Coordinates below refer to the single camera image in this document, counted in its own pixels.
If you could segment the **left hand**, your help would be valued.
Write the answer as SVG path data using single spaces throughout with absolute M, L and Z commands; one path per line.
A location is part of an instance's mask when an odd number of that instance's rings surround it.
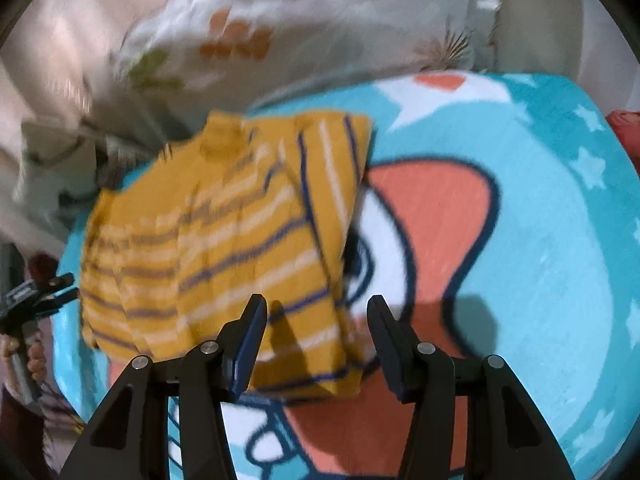
M 4 380 L 4 383 L 8 388 L 12 388 L 14 390 L 18 389 L 18 383 L 15 370 L 12 365 L 12 356 L 17 352 L 17 349 L 17 339 L 6 335 L 1 336 L 1 357 L 4 365 L 6 366 L 6 379 Z M 46 355 L 44 354 L 43 344 L 39 338 L 36 338 L 29 346 L 27 356 L 27 369 L 32 375 L 32 379 L 40 385 L 47 376 L 47 360 Z

